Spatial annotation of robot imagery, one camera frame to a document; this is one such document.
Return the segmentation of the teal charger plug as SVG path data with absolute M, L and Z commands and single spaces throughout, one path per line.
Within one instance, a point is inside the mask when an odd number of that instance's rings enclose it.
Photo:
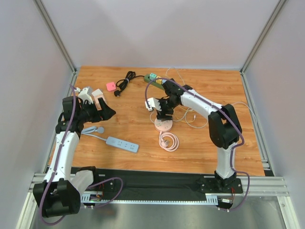
M 157 75 L 154 74 L 154 73 L 151 73 L 151 74 L 149 75 L 149 79 L 150 79 L 150 80 L 153 80 L 153 79 L 155 79 L 156 77 L 157 77 Z

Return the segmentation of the light blue power strip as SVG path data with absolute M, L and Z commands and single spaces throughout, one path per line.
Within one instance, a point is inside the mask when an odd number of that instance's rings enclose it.
M 91 126 L 91 127 L 83 129 L 81 132 L 82 135 L 98 138 L 98 139 L 104 141 L 107 145 L 118 148 L 118 149 L 122 149 L 122 150 L 129 151 L 132 153 L 137 153 L 139 150 L 138 144 L 131 143 L 131 142 L 121 140 L 121 139 L 111 137 L 111 136 L 109 136 L 107 138 L 102 138 L 100 136 L 97 136 L 95 133 L 103 134 L 104 128 L 97 127 L 97 126 Z

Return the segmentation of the pink charger plug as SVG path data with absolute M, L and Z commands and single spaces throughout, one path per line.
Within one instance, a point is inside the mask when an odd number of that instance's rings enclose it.
M 109 92 L 114 92 L 116 90 L 117 86 L 115 82 L 109 82 L 106 84 L 106 89 Z

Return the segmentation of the green power strip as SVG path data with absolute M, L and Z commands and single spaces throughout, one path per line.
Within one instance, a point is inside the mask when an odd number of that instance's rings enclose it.
M 162 85 L 160 85 L 160 84 L 157 84 L 157 83 L 155 82 L 155 81 L 156 81 L 156 78 L 153 79 L 153 80 L 150 80 L 150 79 L 149 79 L 149 75 L 150 75 L 150 74 L 146 74 L 146 75 L 144 76 L 144 81 L 145 81 L 146 83 L 152 82 L 152 83 L 151 83 L 152 86 L 154 86 L 154 87 L 156 87 L 156 88 L 159 88 L 159 89 L 161 89 L 161 90 L 164 91 L 164 87 L 163 87 Z

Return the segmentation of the black base mat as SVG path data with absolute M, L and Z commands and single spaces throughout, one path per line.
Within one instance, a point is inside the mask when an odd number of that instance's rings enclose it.
M 241 194 L 241 180 L 234 177 L 230 182 L 222 182 L 215 175 L 184 174 L 169 172 L 147 172 L 117 169 L 97 169 L 96 167 L 73 168 L 72 173 L 91 170 L 94 182 L 105 180 L 105 184 L 93 188 L 102 192 L 106 199 L 117 197 L 164 198 L 177 200 L 198 200 L 208 193 Z

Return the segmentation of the pink round power strip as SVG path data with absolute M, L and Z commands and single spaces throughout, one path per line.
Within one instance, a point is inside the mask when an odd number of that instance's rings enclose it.
M 173 121 L 154 120 L 155 129 L 159 132 L 159 146 L 167 152 L 174 152 L 179 147 L 179 138 L 170 131 L 173 127 Z

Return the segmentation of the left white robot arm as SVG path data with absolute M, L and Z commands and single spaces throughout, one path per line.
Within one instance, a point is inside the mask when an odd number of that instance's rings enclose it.
M 109 120 L 116 114 L 102 98 L 98 98 L 98 102 L 100 110 L 95 104 L 77 96 L 62 100 L 63 112 L 55 127 L 56 147 L 52 162 L 43 181 L 33 188 L 33 195 L 43 218 L 77 214 L 84 191 L 100 181 L 94 166 L 82 167 L 75 177 L 71 177 L 74 152 L 84 124 Z

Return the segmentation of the white charger plug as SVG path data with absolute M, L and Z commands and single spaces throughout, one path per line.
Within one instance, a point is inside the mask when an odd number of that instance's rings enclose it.
M 98 96 L 101 96 L 101 95 L 103 95 L 103 92 L 100 89 L 97 89 L 97 90 L 92 92 L 93 97 L 98 97 Z

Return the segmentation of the beige patterned cube charger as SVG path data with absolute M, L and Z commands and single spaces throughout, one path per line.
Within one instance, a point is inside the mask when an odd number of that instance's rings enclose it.
M 94 98 L 94 102 L 95 102 L 95 105 L 96 105 L 97 110 L 101 110 L 102 108 L 101 108 L 101 105 L 100 105 L 100 103 L 99 103 L 99 99 L 100 99 L 100 98 L 104 99 L 103 94 L 99 94 L 99 95 L 97 95 L 97 96 L 94 96 L 93 98 Z

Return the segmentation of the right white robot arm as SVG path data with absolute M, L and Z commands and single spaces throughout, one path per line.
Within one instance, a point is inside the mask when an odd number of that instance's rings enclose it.
M 146 106 L 156 109 L 156 118 L 162 121 L 172 120 L 173 111 L 179 105 L 203 116 L 208 121 L 210 139 L 217 148 L 215 176 L 222 182 L 230 182 L 237 173 L 234 168 L 235 149 L 244 144 L 241 124 L 234 107 L 231 104 L 214 103 L 192 87 L 181 86 L 174 80 L 164 81 L 162 87 L 166 96 L 148 99 Z

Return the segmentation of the yellow charger plug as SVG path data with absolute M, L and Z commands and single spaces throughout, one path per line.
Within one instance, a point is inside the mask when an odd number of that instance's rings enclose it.
M 161 77 L 157 76 L 157 78 L 156 78 L 156 81 L 155 81 L 155 82 L 156 82 L 157 84 L 162 85 L 163 80 L 162 80 L 162 78 L 161 78 Z

